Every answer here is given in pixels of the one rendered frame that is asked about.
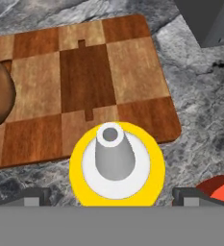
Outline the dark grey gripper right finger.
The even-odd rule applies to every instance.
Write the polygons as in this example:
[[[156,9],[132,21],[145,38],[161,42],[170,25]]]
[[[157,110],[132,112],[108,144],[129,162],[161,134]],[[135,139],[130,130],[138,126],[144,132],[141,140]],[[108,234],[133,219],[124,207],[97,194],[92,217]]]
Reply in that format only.
[[[172,189],[175,207],[216,207],[224,206],[224,201],[211,198],[194,187],[174,187]]]

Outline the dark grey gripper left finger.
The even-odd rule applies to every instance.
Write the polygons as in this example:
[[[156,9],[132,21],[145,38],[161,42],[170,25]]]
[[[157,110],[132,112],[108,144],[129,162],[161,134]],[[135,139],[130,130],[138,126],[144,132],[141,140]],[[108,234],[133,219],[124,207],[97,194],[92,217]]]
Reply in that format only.
[[[47,187],[29,187],[22,190],[17,196],[0,201],[4,207],[48,207],[50,189]]]

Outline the checkered wooden cutting board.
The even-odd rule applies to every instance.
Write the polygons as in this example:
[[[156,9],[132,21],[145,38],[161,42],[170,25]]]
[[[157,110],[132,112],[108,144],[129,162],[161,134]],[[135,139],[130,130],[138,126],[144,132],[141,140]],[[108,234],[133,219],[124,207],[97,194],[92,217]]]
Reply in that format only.
[[[0,62],[16,88],[0,125],[0,168],[65,159],[107,121],[138,125],[159,143],[181,134],[140,14],[1,36]]]

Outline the red round object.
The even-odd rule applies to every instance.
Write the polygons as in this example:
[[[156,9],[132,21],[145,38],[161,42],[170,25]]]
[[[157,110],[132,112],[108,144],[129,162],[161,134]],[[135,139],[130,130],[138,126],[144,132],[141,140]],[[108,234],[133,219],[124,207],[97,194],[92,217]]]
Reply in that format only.
[[[210,198],[224,202],[224,175],[217,175],[200,183],[197,188]]]

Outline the dark grey appliance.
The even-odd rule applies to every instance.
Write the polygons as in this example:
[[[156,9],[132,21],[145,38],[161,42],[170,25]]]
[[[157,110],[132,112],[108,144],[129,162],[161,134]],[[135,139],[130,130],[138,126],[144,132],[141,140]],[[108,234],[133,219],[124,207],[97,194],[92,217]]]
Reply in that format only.
[[[202,48],[224,45],[224,0],[174,0]]]

